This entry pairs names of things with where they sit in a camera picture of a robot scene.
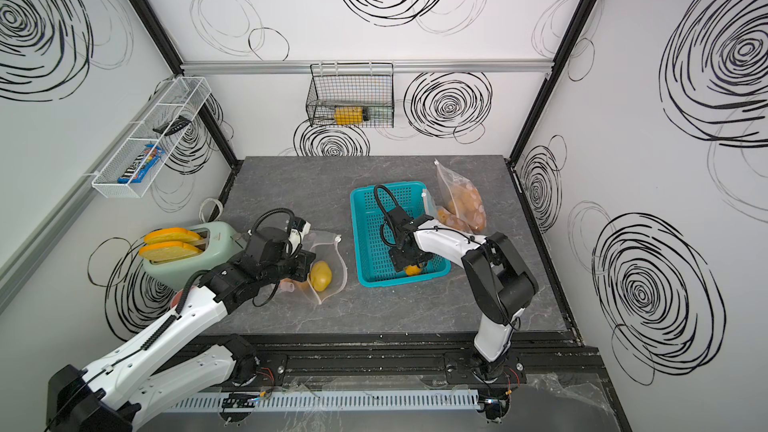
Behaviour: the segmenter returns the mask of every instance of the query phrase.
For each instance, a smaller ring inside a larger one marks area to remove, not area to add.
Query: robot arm
[[[394,208],[386,210],[379,191],[389,195]],[[464,269],[482,312],[475,336],[475,374],[483,380],[496,379],[509,352],[512,322],[538,292],[538,283],[517,249],[499,232],[468,235],[427,215],[412,218],[384,186],[376,186],[373,195],[384,214],[381,235],[390,245],[389,257],[395,270],[423,266],[434,254]],[[390,228],[394,243],[384,237],[385,226]]]
[[[273,214],[289,216],[286,230],[259,228]],[[310,225],[286,208],[261,216],[245,250],[225,264],[190,277],[171,308],[145,330],[83,370],[68,365],[48,382],[48,428],[129,432],[208,386],[254,376],[252,347],[230,336],[196,358],[154,374],[190,340],[220,321],[262,287],[284,278],[304,282],[315,254],[302,250]],[[193,283],[200,278],[197,287]]]

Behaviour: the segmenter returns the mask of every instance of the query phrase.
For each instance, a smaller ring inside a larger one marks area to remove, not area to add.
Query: white cable
[[[200,204],[200,214],[198,216],[200,217],[200,223],[202,223],[202,224],[205,224],[206,222],[208,222],[206,220],[205,216],[203,216],[203,207],[205,207],[208,202],[213,202],[214,203],[214,209],[216,207],[219,208],[219,213],[216,214],[215,218],[221,217],[221,214],[224,213],[224,204],[222,204],[221,201],[218,198],[208,197],[205,200],[203,200],[202,204]]]

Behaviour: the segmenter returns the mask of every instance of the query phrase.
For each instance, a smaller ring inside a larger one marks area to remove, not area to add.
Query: teal plastic basket
[[[411,217],[424,213],[422,190],[423,182],[395,182],[384,184],[397,198]],[[410,284],[442,277],[451,270],[451,263],[438,255],[427,263],[419,275],[409,277],[404,271],[396,271],[389,259],[389,246],[379,236],[379,228],[384,223],[384,215],[373,198],[373,187],[356,188],[350,194],[352,205],[352,229],[355,233],[355,255],[357,259],[357,277],[366,287],[389,287],[390,285]],[[395,206],[389,196],[379,193],[384,208]],[[384,227],[387,240],[394,242],[388,227]]]

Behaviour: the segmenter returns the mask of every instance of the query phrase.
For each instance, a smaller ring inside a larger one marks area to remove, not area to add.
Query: metal track
[[[376,72],[376,63],[388,62],[395,65],[396,73],[422,72],[543,72],[552,70],[550,59],[480,59],[480,60],[360,60],[355,64],[345,64],[344,61],[328,60],[228,60],[184,62],[181,68],[187,75],[210,76],[225,74],[262,74],[262,73],[310,73],[312,64],[323,63],[333,70],[338,63],[340,73],[365,74],[370,73],[372,64]]]
[[[273,392],[250,407],[223,408],[225,392],[198,392],[165,413],[314,412],[350,410],[479,410],[478,392],[463,390],[334,390]]]

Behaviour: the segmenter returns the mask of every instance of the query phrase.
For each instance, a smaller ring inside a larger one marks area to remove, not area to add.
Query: m&m's package
[[[138,184],[147,175],[150,168],[156,165],[160,158],[165,154],[165,150],[157,146],[153,148],[152,144],[144,146],[144,150],[136,156],[134,161],[130,164],[129,168],[125,169],[125,173],[118,178],[118,184]]]

